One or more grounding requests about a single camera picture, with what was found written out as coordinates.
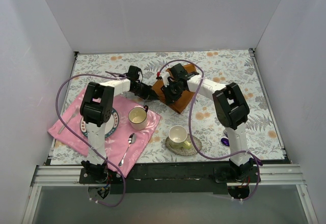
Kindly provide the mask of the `purple fork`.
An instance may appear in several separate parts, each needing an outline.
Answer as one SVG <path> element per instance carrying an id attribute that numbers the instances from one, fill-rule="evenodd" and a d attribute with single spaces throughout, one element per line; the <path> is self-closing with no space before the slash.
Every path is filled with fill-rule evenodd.
<path id="1" fill-rule="evenodd" d="M 226 130 L 226 129 L 223 131 L 223 133 L 224 133 L 224 135 L 225 135 L 226 137 L 228 137 L 228 133 L 227 133 L 227 130 Z"/>

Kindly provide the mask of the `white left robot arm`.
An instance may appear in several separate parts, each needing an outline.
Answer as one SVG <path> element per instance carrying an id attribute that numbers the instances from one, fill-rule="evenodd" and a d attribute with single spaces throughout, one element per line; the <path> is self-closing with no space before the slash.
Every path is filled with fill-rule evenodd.
<path id="1" fill-rule="evenodd" d="M 90 82 L 86 87 L 80 106 L 80 114 L 86 124 L 87 145 L 86 160 L 82 161 L 85 174 L 97 183 L 108 179 L 105 153 L 105 127 L 110 120 L 114 98 L 125 92 L 132 92 L 144 100 L 157 100 L 158 95 L 152 86 L 140 80 L 142 70 L 130 66 L 123 74 L 114 73 L 114 78 L 104 83 Z"/>

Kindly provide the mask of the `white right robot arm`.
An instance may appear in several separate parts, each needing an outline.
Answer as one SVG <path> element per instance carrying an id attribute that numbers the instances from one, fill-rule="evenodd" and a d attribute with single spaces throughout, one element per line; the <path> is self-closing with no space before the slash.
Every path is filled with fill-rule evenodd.
<path id="1" fill-rule="evenodd" d="M 225 127 L 229 140 L 230 167 L 227 171 L 234 181 L 244 181 L 253 168 L 254 157 L 248 153 L 246 138 L 250 109 L 239 86 L 234 82 L 224 85 L 205 79 L 198 72 L 189 73 L 181 64 L 176 64 L 169 72 L 159 71 L 156 79 L 163 82 L 161 90 L 167 104 L 176 102 L 184 91 L 214 102 L 217 119 Z"/>

